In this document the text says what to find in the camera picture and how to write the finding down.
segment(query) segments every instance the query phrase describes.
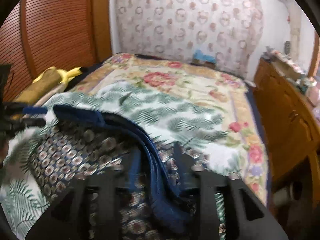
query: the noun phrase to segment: bed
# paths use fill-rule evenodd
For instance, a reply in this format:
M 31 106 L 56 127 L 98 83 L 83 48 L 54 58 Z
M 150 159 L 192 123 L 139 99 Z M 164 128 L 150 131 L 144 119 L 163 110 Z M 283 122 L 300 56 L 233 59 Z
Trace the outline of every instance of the bed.
M 259 112 L 251 88 L 243 80 L 202 66 L 127 53 L 115 54 L 95 68 L 69 92 L 54 95 L 45 106 L 51 109 L 54 104 L 69 104 L 119 113 L 143 127 L 155 141 L 179 141 L 186 153 L 199 157 L 217 173 L 238 172 L 267 205 L 268 155 Z M 30 153 L 56 123 L 52 111 L 45 118 L 46 127 L 27 129 L 10 142 L 1 171 L 0 202 L 20 239 L 55 195 L 52 190 L 45 192 L 28 170 Z M 223 224 L 223 199 L 217 195 L 216 202 Z M 129 216 L 127 231 L 146 231 L 141 221 Z

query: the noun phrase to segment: floral bedspread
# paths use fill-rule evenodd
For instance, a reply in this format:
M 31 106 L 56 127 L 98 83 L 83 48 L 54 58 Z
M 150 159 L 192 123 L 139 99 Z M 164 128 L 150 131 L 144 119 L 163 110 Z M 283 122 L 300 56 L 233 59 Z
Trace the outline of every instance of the floral bedspread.
M 83 109 L 118 113 L 138 123 L 158 146 L 163 147 L 160 148 L 159 155 L 174 184 L 179 183 L 180 176 L 169 149 L 176 141 L 180 142 L 181 150 L 192 156 L 198 165 L 211 168 L 218 165 L 219 172 L 225 175 L 229 172 L 237 172 L 239 169 L 238 155 L 232 151 L 216 156 L 210 154 L 211 142 L 223 140 L 228 133 L 221 130 L 222 116 L 214 109 L 196 106 L 187 100 L 175 98 L 157 90 L 139 88 L 128 82 L 115 82 L 103 87 L 94 96 L 78 92 L 56 94 L 44 105 L 48 109 L 44 117 L 46 125 L 43 128 L 28 128 L 11 140 L 8 157 L 4 161 L 3 169 L 0 170 L 0 203 L 12 231 L 21 240 L 48 208 L 49 203 L 66 187 L 65 183 L 76 173 L 91 175 L 106 167 L 105 164 L 107 166 L 112 163 L 119 164 L 121 161 L 123 152 L 121 144 L 118 145 L 118 150 L 110 155 L 113 160 L 110 158 L 105 163 L 97 160 L 93 151 L 89 153 L 90 158 L 88 156 L 78 158 L 70 154 L 69 157 L 66 156 L 68 160 L 65 161 L 64 154 L 61 154 L 63 150 L 58 150 L 62 142 L 59 140 L 60 145 L 53 146 L 56 138 L 55 140 L 48 138 L 44 144 L 39 145 L 41 141 L 43 142 L 45 134 L 53 136 L 57 131 L 55 124 L 58 120 L 52 110 L 54 105 L 70 105 Z M 64 147 L 70 148 L 71 144 L 70 140 Z M 192 149 L 192 146 L 195 145 L 202 150 Z M 42 156 L 42 162 L 38 162 L 39 166 L 32 161 L 36 153 Z M 89 164 L 86 159 L 90 159 L 91 162 L 96 161 L 96 163 Z M 144 187 L 141 181 L 139 184 L 141 190 L 133 192 L 132 202 L 120 211 L 123 239 L 127 239 L 128 235 L 130 239 L 140 239 L 143 236 L 148 239 L 147 236 L 150 235 L 154 239 L 180 239 L 167 235 L 157 237 L 158 231 L 149 223 L 148 212 L 145 214 L 139 211 L 141 204 L 147 204 L 142 197 L 147 193 L 142 190 Z M 217 193 L 215 198 L 221 223 L 220 240 L 224 240 L 223 195 Z
M 176 61 L 146 60 L 134 55 L 116 54 L 102 67 L 86 77 L 73 91 L 96 94 L 115 81 L 127 81 L 136 87 L 152 88 L 207 109 L 222 116 L 221 130 L 228 131 L 223 138 L 211 142 L 211 156 L 235 154 L 244 182 L 266 204 L 268 156 L 258 134 L 244 82 L 226 73 L 207 67 L 192 66 Z M 182 123 L 177 120 L 177 127 Z M 196 138 L 191 147 L 209 154 L 210 145 Z M 211 167 L 224 173 L 223 165 Z

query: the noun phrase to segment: floral wallpaper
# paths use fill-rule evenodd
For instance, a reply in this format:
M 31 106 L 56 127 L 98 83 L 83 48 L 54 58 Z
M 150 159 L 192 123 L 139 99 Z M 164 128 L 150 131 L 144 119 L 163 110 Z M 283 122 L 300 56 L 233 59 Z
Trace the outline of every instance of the floral wallpaper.
M 260 0 L 116 0 L 123 52 L 189 62 L 196 49 L 246 77 L 262 35 Z

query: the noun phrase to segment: wall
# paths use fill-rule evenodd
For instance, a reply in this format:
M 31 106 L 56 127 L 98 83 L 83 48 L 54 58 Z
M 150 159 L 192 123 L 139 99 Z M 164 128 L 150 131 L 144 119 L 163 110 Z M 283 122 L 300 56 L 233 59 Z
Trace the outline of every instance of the wall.
M 298 63 L 300 64 L 300 67 L 306 72 L 308 72 L 310 68 L 314 44 L 315 29 L 308 19 L 307 15 L 302 11 Z
M 121 52 L 119 30 L 116 22 L 116 0 L 110 0 L 110 31 L 112 52 Z M 288 10 L 280 0 L 260 0 L 264 14 L 263 31 L 260 42 L 252 53 L 248 63 L 247 79 L 253 80 L 259 59 L 266 46 L 283 51 L 284 42 L 290 40 L 290 26 L 287 22 Z
M 0 64 L 5 63 L 10 63 L 12 66 L 4 88 L 4 100 L 12 100 L 32 81 L 20 34 L 20 3 L 15 6 L 0 28 Z
M 266 46 L 283 51 L 284 42 L 290 40 L 288 10 L 279 0 L 261 0 L 264 13 L 263 33 L 260 42 L 249 59 L 247 79 L 252 81 Z
M 109 19 L 112 54 L 121 52 L 119 30 L 116 17 L 116 0 L 109 0 Z

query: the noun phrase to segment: wooden louvered door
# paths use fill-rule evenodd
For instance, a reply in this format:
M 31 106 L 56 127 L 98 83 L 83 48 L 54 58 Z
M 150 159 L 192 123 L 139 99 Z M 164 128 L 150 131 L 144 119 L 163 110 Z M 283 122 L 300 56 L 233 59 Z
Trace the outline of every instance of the wooden louvered door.
M 108 0 L 21 0 L 0 28 L 0 64 L 13 64 L 14 99 L 51 66 L 70 70 L 111 56 Z
M 15 6 L 0 28 L 0 64 L 12 64 L 8 82 L 4 88 L 5 101 L 11 101 L 32 81 L 23 52 L 19 11 L 20 3 Z
M 88 7 L 87 0 L 26 0 L 27 35 L 38 73 L 96 61 Z

